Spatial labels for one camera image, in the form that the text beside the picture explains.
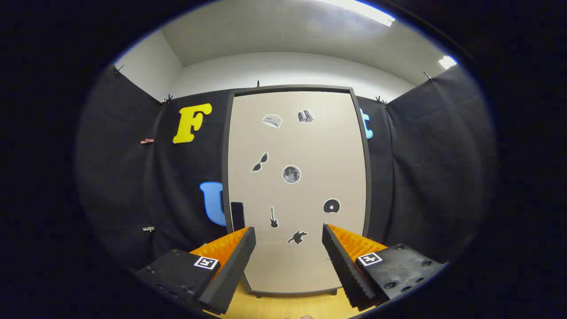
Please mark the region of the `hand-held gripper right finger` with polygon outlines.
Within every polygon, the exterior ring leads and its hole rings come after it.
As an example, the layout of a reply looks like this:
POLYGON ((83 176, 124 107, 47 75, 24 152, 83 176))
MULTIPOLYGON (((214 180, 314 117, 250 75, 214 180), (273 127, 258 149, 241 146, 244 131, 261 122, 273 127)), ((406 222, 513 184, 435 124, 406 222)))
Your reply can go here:
POLYGON ((401 298, 446 266, 406 244, 387 247, 332 224, 323 225, 322 244, 350 305, 359 311, 401 298))

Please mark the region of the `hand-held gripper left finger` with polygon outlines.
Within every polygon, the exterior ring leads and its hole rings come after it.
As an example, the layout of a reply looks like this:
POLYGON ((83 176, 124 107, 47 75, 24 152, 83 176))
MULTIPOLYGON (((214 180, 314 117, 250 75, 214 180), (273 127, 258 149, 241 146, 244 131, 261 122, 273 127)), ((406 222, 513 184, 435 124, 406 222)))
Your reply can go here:
POLYGON ((182 309, 224 315, 255 246, 255 229, 245 227, 192 252, 172 249, 134 275, 182 309))

